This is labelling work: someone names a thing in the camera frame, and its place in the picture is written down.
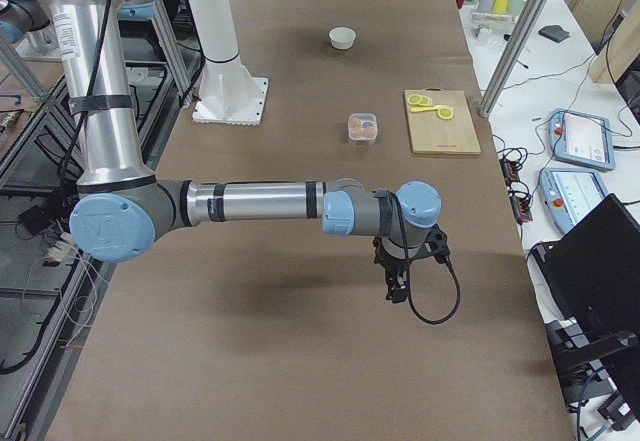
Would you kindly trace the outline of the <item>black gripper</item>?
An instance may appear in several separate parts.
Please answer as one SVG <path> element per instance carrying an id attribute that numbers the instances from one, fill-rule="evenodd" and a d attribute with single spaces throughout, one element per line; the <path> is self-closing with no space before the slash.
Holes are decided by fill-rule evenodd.
<path id="1" fill-rule="evenodd" d="M 374 263 L 381 266 L 385 272 L 387 285 L 385 299 L 392 301 L 393 304 L 399 304 L 406 302 L 410 294 L 410 288 L 405 280 L 412 260 L 403 248 L 399 248 L 391 242 L 391 250 L 388 250 L 388 244 L 388 238 L 373 240 Z"/>

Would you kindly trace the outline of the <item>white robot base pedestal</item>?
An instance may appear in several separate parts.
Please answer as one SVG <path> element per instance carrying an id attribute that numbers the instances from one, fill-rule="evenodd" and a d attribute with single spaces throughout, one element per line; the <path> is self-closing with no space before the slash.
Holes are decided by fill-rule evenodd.
<path id="1" fill-rule="evenodd" d="M 254 77 L 243 65 L 230 0 L 188 0 L 205 65 L 193 120 L 257 126 L 269 80 Z"/>

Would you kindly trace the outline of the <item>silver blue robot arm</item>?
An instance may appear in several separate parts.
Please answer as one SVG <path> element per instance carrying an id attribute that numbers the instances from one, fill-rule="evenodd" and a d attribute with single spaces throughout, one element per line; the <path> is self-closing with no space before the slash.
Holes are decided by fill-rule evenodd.
<path id="1" fill-rule="evenodd" d="M 26 38 L 41 54 L 58 46 L 55 29 L 37 0 L 1 0 L 1 37 L 9 44 Z"/>
<path id="2" fill-rule="evenodd" d="M 177 122 L 163 178 L 243 187 L 254 181 L 355 179 L 367 191 L 436 184 L 413 153 L 404 93 L 439 85 L 453 0 L 231 0 L 241 53 L 270 86 L 256 127 Z M 331 281 L 385 291 L 369 240 L 316 220 L 229 221 L 168 236 L 150 260 L 175 261 L 238 292 L 244 282 Z"/>

